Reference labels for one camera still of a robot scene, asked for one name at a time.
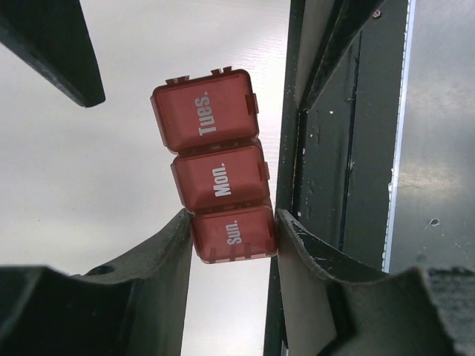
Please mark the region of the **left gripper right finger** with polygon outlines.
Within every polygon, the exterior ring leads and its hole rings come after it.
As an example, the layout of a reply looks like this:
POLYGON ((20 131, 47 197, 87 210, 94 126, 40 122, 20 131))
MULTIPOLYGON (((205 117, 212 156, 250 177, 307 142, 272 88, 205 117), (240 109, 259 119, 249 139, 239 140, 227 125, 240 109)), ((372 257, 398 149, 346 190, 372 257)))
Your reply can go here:
POLYGON ((278 268, 291 355, 472 355, 474 272, 387 274, 277 212, 278 268))

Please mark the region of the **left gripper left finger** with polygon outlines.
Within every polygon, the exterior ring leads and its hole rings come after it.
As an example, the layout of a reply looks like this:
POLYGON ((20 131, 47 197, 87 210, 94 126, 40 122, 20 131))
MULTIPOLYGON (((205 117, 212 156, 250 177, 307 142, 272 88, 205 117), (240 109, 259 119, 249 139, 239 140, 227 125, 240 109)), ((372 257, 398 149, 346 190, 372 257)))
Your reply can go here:
POLYGON ((1 268, 3 355, 179 355, 189 290, 189 214, 87 274, 1 268))

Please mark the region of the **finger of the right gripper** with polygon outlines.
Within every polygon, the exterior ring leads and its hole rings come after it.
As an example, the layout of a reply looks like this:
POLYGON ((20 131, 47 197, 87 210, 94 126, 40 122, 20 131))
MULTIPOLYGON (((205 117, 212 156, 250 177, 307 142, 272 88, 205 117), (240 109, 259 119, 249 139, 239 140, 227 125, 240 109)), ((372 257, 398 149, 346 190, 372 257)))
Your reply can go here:
POLYGON ((79 106, 105 101, 79 1, 2 1, 1 43, 79 106))

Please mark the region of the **red weekly pill organizer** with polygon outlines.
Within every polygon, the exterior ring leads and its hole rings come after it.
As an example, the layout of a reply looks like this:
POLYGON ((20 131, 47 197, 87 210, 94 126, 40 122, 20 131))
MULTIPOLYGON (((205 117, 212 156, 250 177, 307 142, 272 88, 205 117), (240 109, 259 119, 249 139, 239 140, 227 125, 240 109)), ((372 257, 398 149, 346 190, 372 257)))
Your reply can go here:
POLYGON ((168 79, 151 93, 198 257, 227 263, 273 257, 277 233, 258 101, 246 70, 168 79))

